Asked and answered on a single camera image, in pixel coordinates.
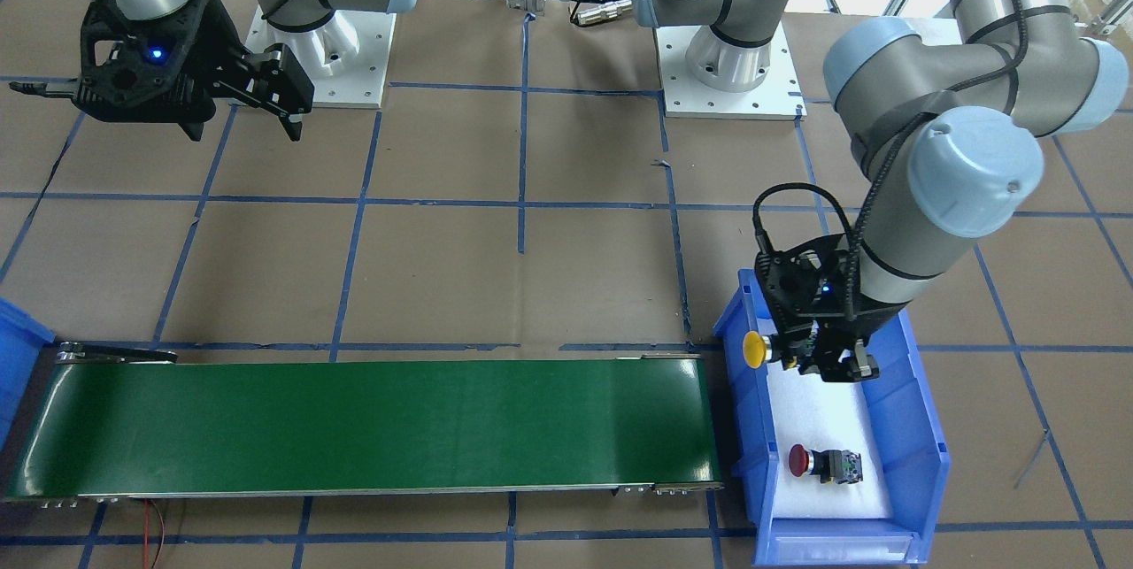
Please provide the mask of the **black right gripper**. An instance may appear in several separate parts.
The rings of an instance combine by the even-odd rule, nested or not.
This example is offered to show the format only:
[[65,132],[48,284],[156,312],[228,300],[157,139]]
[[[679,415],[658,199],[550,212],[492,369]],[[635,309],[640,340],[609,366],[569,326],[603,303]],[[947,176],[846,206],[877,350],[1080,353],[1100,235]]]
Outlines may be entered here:
[[301,138],[314,82],[291,49],[250,53],[221,0],[188,0],[165,17],[129,19],[119,0],[92,0],[80,24],[77,80],[9,80],[24,95],[68,100],[111,124],[174,124],[194,142],[214,117],[214,97],[275,116]]

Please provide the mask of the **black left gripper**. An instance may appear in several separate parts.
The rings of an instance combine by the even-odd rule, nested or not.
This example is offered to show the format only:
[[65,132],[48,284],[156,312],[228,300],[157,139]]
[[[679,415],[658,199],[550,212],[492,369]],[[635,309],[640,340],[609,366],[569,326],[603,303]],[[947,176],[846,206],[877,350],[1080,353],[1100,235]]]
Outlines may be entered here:
[[855,316],[846,319],[844,235],[825,235],[789,250],[774,247],[769,233],[753,239],[759,246],[753,275],[775,324],[773,334],[778,334],[782,370],[816,373],[824,382],[866,382],[881,375],[867,346],[901,306],[854,292]]

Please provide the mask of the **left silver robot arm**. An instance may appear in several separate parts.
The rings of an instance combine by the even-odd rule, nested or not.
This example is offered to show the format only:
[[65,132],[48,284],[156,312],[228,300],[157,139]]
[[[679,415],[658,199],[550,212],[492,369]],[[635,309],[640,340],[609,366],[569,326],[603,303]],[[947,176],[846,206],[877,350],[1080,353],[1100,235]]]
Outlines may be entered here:
[[870,182],[842,233],[778,250],[753,211],[753,261],[775,330],[742,340],[749,367],[826,382],[881,374],[871,336],[1015,214],[1043,178],[1037,139],[1099,126],[1121,107],[1128,61],[1081,37],[1067,0],[949,0],[960,43],[909,22],[861,22],[824,80]]

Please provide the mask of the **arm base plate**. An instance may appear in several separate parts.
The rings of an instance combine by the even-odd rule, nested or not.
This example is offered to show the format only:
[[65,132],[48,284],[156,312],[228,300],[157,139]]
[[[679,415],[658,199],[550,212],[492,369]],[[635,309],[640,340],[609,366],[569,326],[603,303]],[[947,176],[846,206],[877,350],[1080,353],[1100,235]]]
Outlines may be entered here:
[[256,9],[244,41],[252,51],[286,43],[314,84],[316,108],[380,109],[399,17],[337,10],[326,25],[303,34],[272,28]]
[[654,29],[665,112],[678,118],[793,120],[806,116],[785,29],[739,48],[709,27]]

